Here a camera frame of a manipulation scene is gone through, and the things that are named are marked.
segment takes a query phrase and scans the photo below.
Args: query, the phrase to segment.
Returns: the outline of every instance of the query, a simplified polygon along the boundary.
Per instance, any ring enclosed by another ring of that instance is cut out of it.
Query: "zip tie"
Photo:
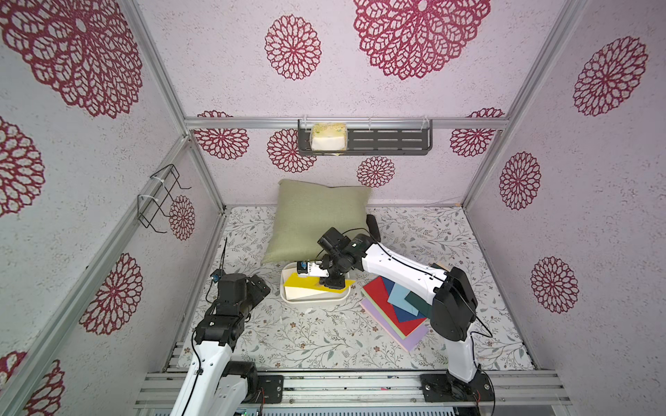
[[[155,198],[155,197],[152,196],[152,195],[139,195],[139,196],[144,196],[144,197],[146,197],[146,198],[150,198],[150,199],[154,200],[155,202],[160,202],[159,199]]]

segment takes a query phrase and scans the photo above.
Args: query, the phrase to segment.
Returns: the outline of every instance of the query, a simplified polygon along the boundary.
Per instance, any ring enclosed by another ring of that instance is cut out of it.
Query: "sponge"
[[[310,132],[312,150],[346,150],[347,126],[344,123],[317,123]]]

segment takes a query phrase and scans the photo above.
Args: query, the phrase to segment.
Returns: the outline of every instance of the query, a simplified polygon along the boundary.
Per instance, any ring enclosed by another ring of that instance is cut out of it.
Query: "yellow card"
[[[320,290],[322,292],[333,292],[335,294],[341,294],[345,290],[349,289],[349,287],[355,282],[356,280],[345,280],[344,289],[339,289],[339,290],[330,289],[324,285],[320,285],[319,277],[317,276],[306,276],[304,278],[301,278],[298,276],[297,273],[292,273],[292,275],[289,276],[284,285],[289,286],[291,288],[313,289],[313,290]]]

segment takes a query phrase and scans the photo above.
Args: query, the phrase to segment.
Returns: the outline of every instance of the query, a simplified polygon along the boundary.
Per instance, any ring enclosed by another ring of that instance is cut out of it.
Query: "blue paper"
[[[393,305],[393,309],[396,311],[398,322],[412,321],[413,319],[425,317],[424,314],[420,313],[418,309],[405,300],[405,297],[410,293],[409,289],[385,277],[382,277],[382,281],[388,292],[388,302]]]

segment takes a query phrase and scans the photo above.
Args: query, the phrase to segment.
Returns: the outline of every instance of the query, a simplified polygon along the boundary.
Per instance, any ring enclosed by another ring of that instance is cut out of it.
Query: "light blue paper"
[[[397,306],[400,309],[409,312],[410,314],[414,315],[416,317],[418,315],[418,309],[416,309],[414,306],[412,306],[409,302],[405,300],[405,297],[410,293],[410,290],[408,288],[403,288],[399,284],[395,284],[393,286],[393,290],[391,290],[391,293],[388,295],[388,303],[392,304],[393,306]]]

